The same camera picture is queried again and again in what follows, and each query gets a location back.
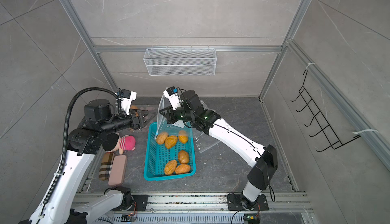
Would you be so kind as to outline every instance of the wire mesh basket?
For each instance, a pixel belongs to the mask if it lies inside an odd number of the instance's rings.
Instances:
[[[213,48],[148,48],[144,62],[151,76],[214,75],[217,53]]]

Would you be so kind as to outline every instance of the metal profile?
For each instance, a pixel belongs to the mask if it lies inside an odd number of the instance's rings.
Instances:
[[[71,208],[94,201],[103,193],[76,194]],[[149,196],[145,212],[139,214],[170,214],[170,213],[224,213],[234,214],[229,211],[227,204],[228,193],[132,193],[147,194]],[[263,192],[267,199],[270,193]],[[268,202],[269,210],[262,213],[312,213],[313,208],[307,194],[304,192],[275,192],[275,202]],[[244,210],[240,213],[255,213],[256,211]]]
[[[289,27],[289,30],[287,31],[286,37],[284,38],[283,44],[282,44],[282,50],[278,56],[276,56],[274,63],[272,64],[271,70],[268,73],[267,79],[263,85],[263,88],[261,89],[261,92],[259,94],[259,99],[263,99],[270,88],[271,82],[276,74],[276,71],[278,70],[280,63],[283,60],[284,54],[285,54],[285,48],[286,43],[289,39],[292,39],[298,30],[299,24],[301,23],[303,17],[305,16],[305,13],[310,5],[312,0],[301,0],[298,9],[295,13],[294,18],[292,19],[291,25]]]
[[[264,101],[261,101],[260,105],[261,105],[261,109],[263,109],[263,112],[264,112],[264,114],[266,116],[266,121],[267,121],[268,127],[270,128],[270,132],[271,132],[273,141],[275,142],[276,149],[280,153],[280,156],[282,157],[283,167],[284,167],[284,170],[287,172],[288,178],[290,179],[291,187],[294,190],[294,192],[299,192],[300,190],[299,190],[298,184],[296,183],[293,171],[291,170],[290,164],[289,164],[289,162],[287,160],[286,153],[283,150],[283,147],[282,147],[282,144],[280,142],[279,136],[276,133],[276,129],[275,129],[273,123],[272,123],[271,116],[268,113],[267,106],[264,103]]]
[[[314,63],[294,40],[290,39],[287,46],[304,66]],[[307,70],[357,131],[375,129],[317,65],[310,65]],[[363,132],[360,135],[390,171],[389,143],[378,132]]]
[[[94,45],[92,43],[92,40],[85,29],[83,23],[80,20],[80,17],[77,15],[77,12],[75,11],[75,8],[73,7],[70,0],[59,0],[62,4],[62,6],[65,9],[66,14],[68,14],[70,20],[72,21],[73,25],[75,26],[78,34],[80,35],[81,39],[84,41],[85,45],[87,46],[88,51],[91,53],[92,57],[94,58],[97,66],[100,68],[101,72],[103,73],[105,79],[107,80],[108,84],[111,87],[111,90],[116,91],[118,89],[114,79],[111,76],[111,73],[108,71],[107,67],[105,66],[103,60],[94,51]]]
[[[103,52],[145,52],[149,48],[210,48],[217,52],[280,52],[281,46],[95,46],[94,51]]]

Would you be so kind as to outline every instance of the transparent plastic sheet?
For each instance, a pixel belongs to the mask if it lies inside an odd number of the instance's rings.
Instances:
[[[191,129],[186,127],[183,123],[183,121],[178,121],[175,124],[168,124],[167,119],[160,114],[160,110],[164,109],[165,107],[170,106],[171,103],[169,102],[168,98],[165,98],[163,95],[160,100],[160,104],[158,106],[158,113],[157,113],[157,133],[154,139],[156,139],[157,135],[160,134],[161,132],[168,132],[169,136],[174,135],[178,136],[179,131],[185,130],[185,131],[190,131]]]
[[[200,100],[201,104],[205,109],[213,110],[207,106],[207,104],[203,101]],[[168,98],[165,98],[164,95],[161,97],[160,100],[160,105],[158,107],[158,111],[160,109],[163,109],[167,106],[170,106],[170,102]],[[174,126],[174,125],[169,125],[167,124],[167,119],[161,115],[160,113],[157,114],[157,135],[161,132],[169,132],[169,135],[178,135],[178,132],[180,130],[191,130],[187,128],[184,124],[180,125],[182,127]],[[192,129],[192,135],[193,135],[193,142],[194,142],[194,147],[199,150],[200,153],[203,153],[207,150],[212,150],[212,147],[216,146],[219,142],[218,139],[215,139],[203,132],[200,132],[196,129]]]

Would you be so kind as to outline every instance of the wall hook rack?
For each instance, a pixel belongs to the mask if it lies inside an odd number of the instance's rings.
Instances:
[[[301,110],[296,110],[296,111],[297,111],[297,112],[301,112],[301,111],[304,110],[306,107],[309,108],[309,110],[310,110],[310,112],[312,113],[313,117],[312,117],[312,119],[311,119],[309,125],[304,124],[306,127],[309,127],[309,126],[313,123],[314,120],[317,122],[317,124],[318,124],[318,126],[319,126],[319,128],[320,128],[320,131],[319,131],[318,133],[314,134],[314,135],[309,135],[309,137],[315,137],[315,136],[317,136],[317,135],[318,135],[319,133],[321,133],[321,132],[324,133],[324,136],[325,136],[326,140],[328,141],[329,146],[326,147],[326,148],[324,148],[323,150],[317,150],[317,152],[323,152],[323,151],[325,151],[326,149],[329,149],[330,147],[332,147],[332,149],[338,149],[338,148],[340,148],[341,146],[344,146],[344,145],[346,145],[347,143],[350,143],[350,142],[352,142],[353,140],[360,138],[360,135],[357,135],[357,136],[353,137],[353,139],[351,139],[350,141],[348,141],[348,142],[346,142],[346,143],[341,142],[341,140],[339,139],[339,137],[337,136],[337,134],[336,134],[335,131],[333,130],[332,126],[329,124],[327,118],[324,116],[324,114],[322,113],[322,111],[319,109],[317,103],[313,100],[313,98],[311,97],[311,95],[309,94],[309,92],[308,92],[308,91],[306,90],[306,88],[305,88],[305,81],[306,81],[306,77],[307,77],[307,70],[304,71],[303,75],[305,76],[305,78],[304,78],[304,80],[303,80],[303,83],[302,83],[301,88],[298,90],[298,91],[299,91],[299,95],[298,95],[298,97],[295,98],[295,100],[290,100],[290,101],[291,101],[291,102],[294,102],[294,101],[296,101],[299,97],[301,97],[301,98],[303,99],[303,101],[305,101],[305,106],[304,106]],[[302,95],[303,92],[306,92],[306,93],[307,93],[307,95],[308,95],[309,98],[310,98],[309,101],[307,101],[307,100],[303,97],[303,95]],[[310,103],[310,102],[313,102],[313,104],[315,105],[315,107],[318,109],[318,112],[317,112],[316,114],[314,114],[313,110],[310,108],[310,106],[309,106],[309,103]],[[323,117],[323,118],[325,119],[325,121],[326,121],[326,124],[325,124],[324,127],[321,126],[321,124],[319,123],[319,121],[318,121],[318,119],[317,119],[317,116],[320,115],[320,114],[322,115],[322,117]],[[335,137],[336,137],[336,139],[337,139],[336,142],[334,142],[334,143],[331,143],[331,142],[330,142],[330,140],[329,140],[327,134],[326,134],[325,131],[324,131],[326,128],[330,128],[330,129],[331,129],[332,133],[335,135]]]

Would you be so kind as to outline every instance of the cable tie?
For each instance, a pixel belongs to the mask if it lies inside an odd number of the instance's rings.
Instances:
[[[352,133],[353,133],[353,134],[360,134],[360,133],[362,133],[362,132],[368,132],[368,131],[379,133],[379,131],[378,131],[378,130],[375,130],[375,129],[364,129],[364,130],[362,130],[362,131],[352,132]]]
[[[307,70],[307,68],[311,65],[311,64],[315,64],[315,63],[307,63],[307,67],[305,68],[305,70]]]

